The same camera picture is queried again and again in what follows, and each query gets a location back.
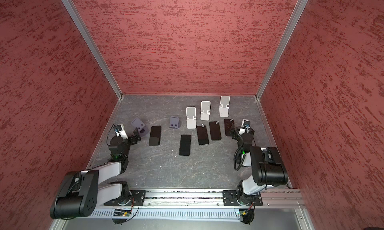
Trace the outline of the black phone with tag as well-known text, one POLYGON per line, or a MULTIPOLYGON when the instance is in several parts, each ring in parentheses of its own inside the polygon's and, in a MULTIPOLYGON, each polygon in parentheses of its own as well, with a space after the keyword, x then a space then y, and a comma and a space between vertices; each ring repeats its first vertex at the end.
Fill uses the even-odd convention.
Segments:
POLYGON ((208 145, 209 137, 208 137, 207 127, 204 124, 202 124, 200 126, 197 126, 196 129, 197 129, 199 145, 208 145))
POLYGON ((209 127, 210 127, 211 140, 220 141, 222 139, 220 123, 218 121, 209 122, 209 127))

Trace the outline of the white phone stand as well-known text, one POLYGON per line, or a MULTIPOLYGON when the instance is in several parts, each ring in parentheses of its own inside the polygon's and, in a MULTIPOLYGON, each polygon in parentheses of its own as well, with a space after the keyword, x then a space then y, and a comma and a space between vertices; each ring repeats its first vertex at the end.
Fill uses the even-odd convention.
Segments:
POLYGON ((201 121, 209 121, 211 114, 211 102, 202 101, 201 102, 201 121))
POLYGON ((221 118, 229 117, 229 105, 230 105, 230 96, 221 96, 220 105, 219 105, 219 115, 221 118))

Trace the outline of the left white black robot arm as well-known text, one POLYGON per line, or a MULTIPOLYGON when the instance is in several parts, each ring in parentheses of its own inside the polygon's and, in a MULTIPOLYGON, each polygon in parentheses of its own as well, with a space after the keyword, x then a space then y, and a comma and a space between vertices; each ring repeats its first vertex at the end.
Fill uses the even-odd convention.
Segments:
POLYGON ((130 147, 141 140, 139 129, 131 136, 123 125, 112 127, 115 136, 108 141, 111 157, 100 166, 78 172, 68 172, 50 209, 52 219, 71 220, 89 217, 99 206, 116 206, 113 221, 116 224, 127 222, 134 217, 134 207, 144 203, 146 191, 131 191, 125 181, 101 184, 108 179, 123 174, 129 164, 130 147))

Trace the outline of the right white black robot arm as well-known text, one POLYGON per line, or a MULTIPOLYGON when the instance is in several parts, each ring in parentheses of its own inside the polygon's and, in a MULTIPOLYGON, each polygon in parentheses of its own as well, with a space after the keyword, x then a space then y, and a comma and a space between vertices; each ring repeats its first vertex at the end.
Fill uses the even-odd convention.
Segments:
POLYGON ((233 157, 234 170, 251 169, 251 176, 241 180, 234 192, 232 204, 244 207, 261 206, 261 192, 288 183, 288 173, 277 148, 261 148, 256 145, 254 131, 250 127, 235 127, 231 137, 238 148, 233 157))

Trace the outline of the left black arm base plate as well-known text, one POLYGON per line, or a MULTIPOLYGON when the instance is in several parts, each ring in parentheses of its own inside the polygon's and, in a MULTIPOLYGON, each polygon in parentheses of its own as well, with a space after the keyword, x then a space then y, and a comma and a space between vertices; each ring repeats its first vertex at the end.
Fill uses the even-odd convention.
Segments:
POLYGON ((105 202, 104 206, 117 206, 121 208, 142 206, 144 204, 146 193, 146 190, 131 190, 128 197, 121 195, 116 199, 105 202))

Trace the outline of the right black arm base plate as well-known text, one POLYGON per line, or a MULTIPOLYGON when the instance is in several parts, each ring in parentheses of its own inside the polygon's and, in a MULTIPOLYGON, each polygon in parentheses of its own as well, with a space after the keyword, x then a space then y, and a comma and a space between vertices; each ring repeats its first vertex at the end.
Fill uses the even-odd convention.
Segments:
POLYGON ((255 195, 239 194, 237 191, 223 191, 223 202, 226 207, 261 207, 263 200, 260 193, 255 195))

